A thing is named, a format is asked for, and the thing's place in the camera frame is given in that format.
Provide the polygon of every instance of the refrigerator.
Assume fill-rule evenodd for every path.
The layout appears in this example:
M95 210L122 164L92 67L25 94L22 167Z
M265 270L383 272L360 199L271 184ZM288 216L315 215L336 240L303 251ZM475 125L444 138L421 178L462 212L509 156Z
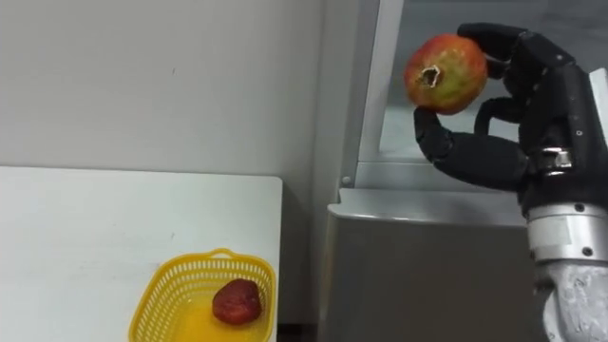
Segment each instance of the refrigerator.
M325 11L313 175L317 340L530 340L533 264L516 196L426 161L404 67L434 35L493 22L544 34L591 72L608 61L608 2L328 0ZM490 81L442 124L472 132L480 103L506 95ZM495 120L490 134L516 141L518 127Z

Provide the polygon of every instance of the red fruit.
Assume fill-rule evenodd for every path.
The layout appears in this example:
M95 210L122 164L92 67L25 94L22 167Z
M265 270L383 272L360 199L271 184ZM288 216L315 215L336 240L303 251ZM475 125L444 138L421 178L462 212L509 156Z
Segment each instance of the red fruit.
M456 114L484 89L485 55L468 38L440 34L414 52L404 80L409 99L416 105L440 114Z
M213 297L213 315L220 321L241 325L255 321L262 312L254 281L232 280Z

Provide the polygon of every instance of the robotic hand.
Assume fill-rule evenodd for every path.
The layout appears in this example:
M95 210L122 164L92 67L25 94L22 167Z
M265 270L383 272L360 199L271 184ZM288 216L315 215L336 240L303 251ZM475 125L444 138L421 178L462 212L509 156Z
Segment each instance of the robotic hand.
M608 341L606 71L584 72L524 28L463 24L458 34L478 43L490 78L511 96L481 105L474 134L451 132L419 107L416 140L447 175L517 193L536 262L537 339ZM488 135L492 119L518 124L519 141Z

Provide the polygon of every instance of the yellow plastic basket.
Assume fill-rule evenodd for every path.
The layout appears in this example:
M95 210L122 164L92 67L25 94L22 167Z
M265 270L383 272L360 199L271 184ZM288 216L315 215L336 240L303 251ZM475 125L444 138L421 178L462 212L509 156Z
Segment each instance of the yellow plastic basket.
M215 293L236 278L259 288L262 314L245 326L229 326L212 314ZM227 249L178 256L156 272L129 329L130 342L266 342L275 319L276 276L255 256Z

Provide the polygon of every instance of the strawberry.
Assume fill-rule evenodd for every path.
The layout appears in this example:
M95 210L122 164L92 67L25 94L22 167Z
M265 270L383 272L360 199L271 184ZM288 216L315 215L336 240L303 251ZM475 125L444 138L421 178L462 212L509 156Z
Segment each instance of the strawberry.
M259 290L251 280L232 280L213 298L213 315L230 325L253 322L261 312Z

